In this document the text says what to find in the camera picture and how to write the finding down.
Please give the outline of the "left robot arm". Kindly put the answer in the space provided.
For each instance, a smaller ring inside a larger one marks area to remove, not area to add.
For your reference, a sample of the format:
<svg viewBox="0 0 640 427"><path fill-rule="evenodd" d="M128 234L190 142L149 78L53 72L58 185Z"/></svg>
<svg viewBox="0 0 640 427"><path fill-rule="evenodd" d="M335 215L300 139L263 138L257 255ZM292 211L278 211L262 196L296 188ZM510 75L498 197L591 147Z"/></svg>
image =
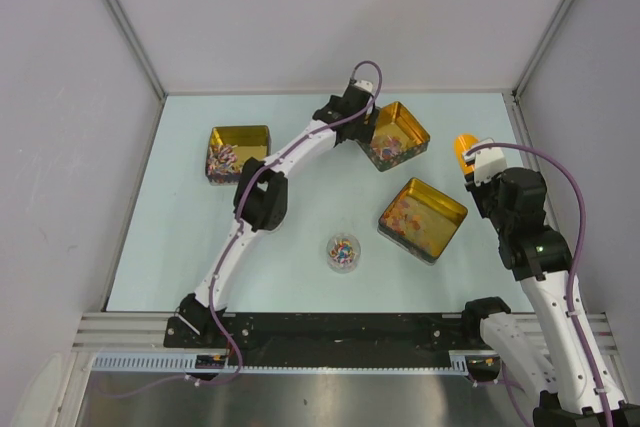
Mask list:
<svg viewBox="0 0 640 427"><path fill-rule="evenodd" d="M233 199L230 232L205 278L177 309L187 336L197 345L214 344L221 334L219 316L227 308L242 258L263 235L276 230L288 208L291 174L344 141L372 138L378 117L378 85L351 78L340 96L316 110L305 129L263 160L249 158Z"/></svg>

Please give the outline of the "orange plastic scoop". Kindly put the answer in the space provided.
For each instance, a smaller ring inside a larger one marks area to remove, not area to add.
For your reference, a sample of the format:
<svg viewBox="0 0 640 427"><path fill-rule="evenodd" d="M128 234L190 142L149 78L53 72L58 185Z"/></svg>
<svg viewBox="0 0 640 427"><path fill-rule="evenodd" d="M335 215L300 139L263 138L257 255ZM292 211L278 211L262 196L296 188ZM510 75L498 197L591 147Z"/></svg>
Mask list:
<svg viewBox="0 0 640 427"><path fill-rule="evenodd" d="M479 142L478 138L468 133L459 135L454 141L454 144L453 144L454 153L464 177L467 177L468 175L472 174L474 171L473 164L469 164L465 160L465 155L478 142Z"/></svg>

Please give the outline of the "tin with round lollipops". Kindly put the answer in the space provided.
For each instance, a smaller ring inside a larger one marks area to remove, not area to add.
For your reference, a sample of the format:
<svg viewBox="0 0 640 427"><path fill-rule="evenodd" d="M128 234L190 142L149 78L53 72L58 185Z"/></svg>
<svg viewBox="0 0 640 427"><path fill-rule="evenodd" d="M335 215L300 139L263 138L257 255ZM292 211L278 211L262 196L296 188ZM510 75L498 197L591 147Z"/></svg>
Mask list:
<svg viewBox="0 0 640 427"><path fill-rule="evenodd" d="M426 152L431 136L411 111L395 101L379 110L376 128L361 150L379 172L388 171Z"/></svg>

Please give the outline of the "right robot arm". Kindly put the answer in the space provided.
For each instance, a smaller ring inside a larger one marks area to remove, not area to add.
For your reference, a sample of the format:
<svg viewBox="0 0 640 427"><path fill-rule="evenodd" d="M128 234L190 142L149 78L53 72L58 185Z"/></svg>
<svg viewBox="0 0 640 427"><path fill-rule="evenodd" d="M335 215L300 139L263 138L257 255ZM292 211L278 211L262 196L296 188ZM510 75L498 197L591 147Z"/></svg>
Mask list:
<svg viewBox="0 0 640 427"><path fill-rule="evenodd" d="M638 425L639 407L613 379L581 309L567 242L545 223L542 175L514 167L477 181L468 171L465 187L494 227L501 261L533 307L546 348L525 336L499 297L466 303L463 340L498 354L503 374L534 402L536 426Z"/></svg>

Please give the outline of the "tin with swirl lollipops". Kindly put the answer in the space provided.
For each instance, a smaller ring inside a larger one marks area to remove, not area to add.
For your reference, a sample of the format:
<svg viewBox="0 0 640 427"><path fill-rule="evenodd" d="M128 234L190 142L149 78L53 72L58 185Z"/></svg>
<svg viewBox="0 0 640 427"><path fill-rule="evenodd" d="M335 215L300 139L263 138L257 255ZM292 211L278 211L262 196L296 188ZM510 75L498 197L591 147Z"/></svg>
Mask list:
<svg viewBox="0 0 640 427"><path fill-rule="evenodd" d="M262 160L271 152L266 125L217 126L211 130L205 177L212 185L237 184L249 158Z"/></svg>

